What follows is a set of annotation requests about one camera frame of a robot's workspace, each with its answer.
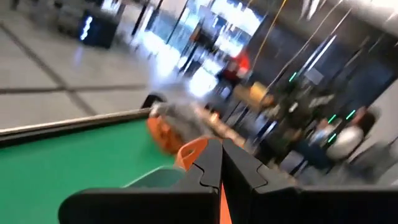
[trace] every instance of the pool table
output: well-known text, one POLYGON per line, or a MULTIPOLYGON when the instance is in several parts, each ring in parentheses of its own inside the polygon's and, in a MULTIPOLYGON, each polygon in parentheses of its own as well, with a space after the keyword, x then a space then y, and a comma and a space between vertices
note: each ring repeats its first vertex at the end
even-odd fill
POLYGON ((141 109, 0 131, 2 223, 58 223, 69 195, 124 187, 172 165, 149 134, 148 116, 141 109))

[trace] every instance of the green light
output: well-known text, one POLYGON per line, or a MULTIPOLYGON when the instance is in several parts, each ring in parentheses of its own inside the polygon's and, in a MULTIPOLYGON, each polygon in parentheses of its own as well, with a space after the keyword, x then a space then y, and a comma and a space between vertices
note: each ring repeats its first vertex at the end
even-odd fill
POLYGON ((331 140, 333 140, 335 137, 336 137, 336 133, 334 134, 334 135, 332 135, 331 137, 330 137, 330 139, 328 140, 328 143, 330 143, 331 142, 331 140))
POLYGON ((350 117, 352 117, 355 114, 355 110, 353 110, 347 117, 346 119, 349 119, 350 117))
POLYGON ((336 118, 336 116, 337 116, 337 115, 333 115, 333 116, 329 119, 328 124, 330 124, 330 123, 336 118))
POLYGON ((289 82, 291 82, 291 81, 294 79, 294 77, 296 77, 296 75, 297 75, 297 72, 295 72, 295 73, 291 76, 289 82))

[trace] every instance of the cable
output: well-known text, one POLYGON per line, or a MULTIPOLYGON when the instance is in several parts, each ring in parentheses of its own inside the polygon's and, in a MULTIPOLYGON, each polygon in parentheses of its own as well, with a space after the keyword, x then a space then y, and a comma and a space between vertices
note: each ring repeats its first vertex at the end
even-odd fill
POLYGON ((314 33, 311 35, 311 37, 306 41, 306 43, 303 45, 303 47, 283 66, 283 68, 280 70, 280 72, 278 73, 278 75, 276 76, 276 78, 274 78, 274 80, 268 85, 268 88, 270 88, 278 79, 280 76, 282 76, 282 74, 284 73, 285 69, 293 62, 293 60, 299 56, 299 54, 301 53, 301 51, 303 51, 303 49, 310 43, 310 41, 312 40, 312 38, 315 36, 315 34, 318 32, 318 30, 321 28, 321 26, 323 25, 323 23, 328 19, 328 17, 330 16, 330 14, 343 2, 344 0, 339 0, 339 2, 337 4, 335 4, 332 9, 330 9, 330 11, 328 12, 328 14, 325 16, 325 18, 323 18, 323 20, 321 21, 321 23, 318 25, 317 29, 314 31, 314 33))
POLYGON ((254 61, 253 61, 253 66, 252 66, 253 69, 254 69, 254 67, 256 66, 257 59, 258 59, 259 56, 260 56, 260 53, 261 53, 262 48, 263 48, 264 45, 266 44, 266 41, 267 41, 267 39, 268 39, 268 35, 271 33, 271 30, 274 28, 276 19, 279 17, 279 14, 280 14, 280 12, 282 11, 283 7, 285 6, 286 2, 287 2, 287 0, 284 0, 284 1, 282 2, 282 4, 280 5, 280 8, 279 8, 279 10, 278 10, 278 13, 276 14, 274 20, 272 21, 271 26, 269 27, 268 32, 267 32, 267 34, 266 34, 264 40, 262 41, 262 43, 261 43, 261 45, 260 45, 260 49, 259 49, 259 51, 257 52, 257 55, 256 55, 256 57, 254 58, 254 61))

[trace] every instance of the green felt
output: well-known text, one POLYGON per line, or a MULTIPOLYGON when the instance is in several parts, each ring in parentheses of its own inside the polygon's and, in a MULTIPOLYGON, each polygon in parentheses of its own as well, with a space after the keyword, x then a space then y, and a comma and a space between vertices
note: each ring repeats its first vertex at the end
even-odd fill
POLYGON ((173 163, 144 120, 1 149, 0 222, 58 223, 58 208, 69 195, 122 187, 173 163))

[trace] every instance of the floor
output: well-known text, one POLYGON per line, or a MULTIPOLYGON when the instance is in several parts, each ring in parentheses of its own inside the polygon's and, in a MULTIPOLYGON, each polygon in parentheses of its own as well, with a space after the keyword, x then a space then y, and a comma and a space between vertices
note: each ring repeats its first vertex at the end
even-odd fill
POLYGON ((81 45, 0 2, 0 130, 139 108, 151 91, 172 101, 202 99, 214 77, 181 77, 166 47, 152 54, 81 45))

